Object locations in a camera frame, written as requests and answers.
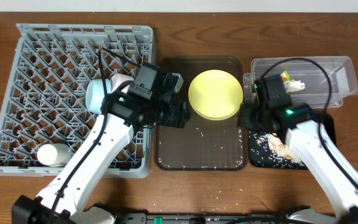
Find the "yellow plate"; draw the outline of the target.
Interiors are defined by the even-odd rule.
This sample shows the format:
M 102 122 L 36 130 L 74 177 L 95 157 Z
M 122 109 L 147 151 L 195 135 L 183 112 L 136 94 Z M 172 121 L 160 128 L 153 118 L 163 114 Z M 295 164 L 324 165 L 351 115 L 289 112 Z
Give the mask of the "yellow plate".
M 207 70 L 191 81 L 188 99 L 200 116 L 210 120 L 224 120 L 239 111 L 244 94 L 241 84 L 230 73 Z

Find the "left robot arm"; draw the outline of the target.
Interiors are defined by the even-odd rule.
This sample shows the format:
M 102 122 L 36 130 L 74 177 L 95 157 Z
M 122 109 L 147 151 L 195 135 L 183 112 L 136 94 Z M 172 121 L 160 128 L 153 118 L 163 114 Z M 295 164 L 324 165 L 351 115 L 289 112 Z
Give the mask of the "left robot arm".
M 116 216 L 101 207 L 85 205 L 112 160 L 134 137 L 136 128 L 160 124 L 184 128 L 188 105 L 174 100 L 183 78 L 144 62 L 135 77 L 115 74 L 93 80 L 86 90 L 86 107 L 96 122 L 80 148 L 70 156 L 62 150 L 49 162 L 64 168 L 36 198 L 20 196 L 12 206 L 13 223 L 115 223 Z

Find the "white cup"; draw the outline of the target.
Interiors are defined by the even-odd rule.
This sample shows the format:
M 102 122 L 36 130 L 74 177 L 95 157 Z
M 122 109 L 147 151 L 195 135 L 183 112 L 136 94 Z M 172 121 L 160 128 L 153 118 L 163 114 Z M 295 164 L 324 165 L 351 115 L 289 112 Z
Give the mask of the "white cup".
M 66 144 L 44 144 L 37 151 L 38 161 L 49 167 L 63 167 L 71 159 L 72 153 Z

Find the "white tissue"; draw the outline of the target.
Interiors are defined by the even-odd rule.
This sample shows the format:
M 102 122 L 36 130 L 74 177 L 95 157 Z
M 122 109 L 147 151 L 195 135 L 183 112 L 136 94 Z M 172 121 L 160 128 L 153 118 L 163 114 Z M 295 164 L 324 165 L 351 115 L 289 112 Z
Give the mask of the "white tissue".
M 293 93 L 305 89 L 305 84 L 300 80 L 284 81 L 283 84 L 287 93 Z

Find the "white bowl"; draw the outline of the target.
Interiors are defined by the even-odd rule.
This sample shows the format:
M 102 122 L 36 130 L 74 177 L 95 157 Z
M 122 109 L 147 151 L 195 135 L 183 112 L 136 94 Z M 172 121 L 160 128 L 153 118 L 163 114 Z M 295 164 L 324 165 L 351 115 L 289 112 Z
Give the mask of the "white bowl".
M 107 93 L 112 93 L 121 83 L 133 81 L 134 78 L 124 74 L 115 74 L 105 79 Z M 102 101 L 104 99 L 104 88 L 102 79 L 91 80 L 86 89 L 86 109 L 92 113 L 101 114 Z

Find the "yellow green snack wrapper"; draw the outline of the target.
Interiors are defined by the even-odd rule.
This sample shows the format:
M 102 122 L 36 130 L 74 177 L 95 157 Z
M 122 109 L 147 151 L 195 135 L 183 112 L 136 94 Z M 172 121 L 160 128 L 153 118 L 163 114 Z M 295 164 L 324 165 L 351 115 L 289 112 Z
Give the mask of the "yellow green snack wrapper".
M 284 70 L 284 71 L 280 74 L 280 76 L 281 76 L 283 82 L 292 81 L 292 77 L 289 75 L 289 73 L 288 73 L 286 70 Z

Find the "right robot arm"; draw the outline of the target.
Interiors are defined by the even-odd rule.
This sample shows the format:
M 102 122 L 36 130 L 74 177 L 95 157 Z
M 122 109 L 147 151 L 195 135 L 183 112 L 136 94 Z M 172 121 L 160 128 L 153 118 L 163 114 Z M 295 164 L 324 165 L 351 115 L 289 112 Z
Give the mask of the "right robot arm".
M 275 133 L 294 151 L 328 197 L 339 223 L 358 223 L 358 172 L 327 134 L 320 115 L 306 103 L 293 104 L 280 75 L 252 84 L 255 103 L 241 104 L 237 123 Z

